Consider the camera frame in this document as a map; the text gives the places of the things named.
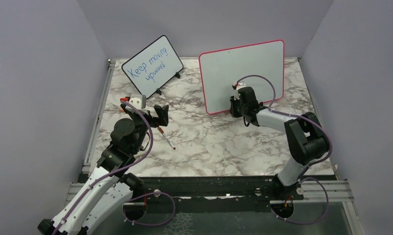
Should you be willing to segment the pink framed whiteboard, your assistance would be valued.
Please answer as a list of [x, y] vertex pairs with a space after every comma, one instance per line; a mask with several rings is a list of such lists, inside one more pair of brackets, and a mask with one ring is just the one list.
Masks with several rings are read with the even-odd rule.
[[206, 113], [229, 111], [238, 80], [254, 89], [259, 102], [281, 99], [284, 52], [284, 41], [274, 40], [202, 53], [198, 61]]

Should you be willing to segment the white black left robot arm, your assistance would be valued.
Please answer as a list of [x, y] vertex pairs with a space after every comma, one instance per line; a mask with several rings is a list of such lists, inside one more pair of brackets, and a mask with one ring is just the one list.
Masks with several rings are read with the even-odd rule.
[[43, 219], [43, 235], [90, 235], [117, 207], [145, 198], [144, 182], [128, 170], [150, 154], [153, 129], [169, 124], [169, 106], [155, 105], [156, 116], [141, 105], [123, 101], [128, 118], [118, 120], [110, 143], [79, 192], [52, 219]]

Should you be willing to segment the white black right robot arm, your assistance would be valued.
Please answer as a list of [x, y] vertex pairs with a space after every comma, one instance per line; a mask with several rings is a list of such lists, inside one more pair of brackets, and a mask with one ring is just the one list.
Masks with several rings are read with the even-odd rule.
[[284, 199], [298, 184], [314, 160], [330, 150], [328, 137], [314, 113], [286, 114], [258, 102], [255, 91], [244, 83], [233, 86], [230, 97], [230, 114], [243, 118], [245, 126], [254, 125], [280, 131], [286, 135], [290, 159], [271, 181], [270, 192], [277, 199]]

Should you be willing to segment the white whiteboard marker pen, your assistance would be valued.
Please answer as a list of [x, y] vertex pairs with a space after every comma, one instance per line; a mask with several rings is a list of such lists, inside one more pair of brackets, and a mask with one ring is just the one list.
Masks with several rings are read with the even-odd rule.
[[163, 129], [161, 127], [157, 127], [158, 131], [160, 132], [160, 134], [162, 135], [162, 137], [167, 141], [167, 143], [170, 145], [170, 147], [173, 150], [176, 150], [176, 147], [174, 146], [174, 144], [169, 140], [168, 136], [165, 134], [165, 132], [163, 131]]

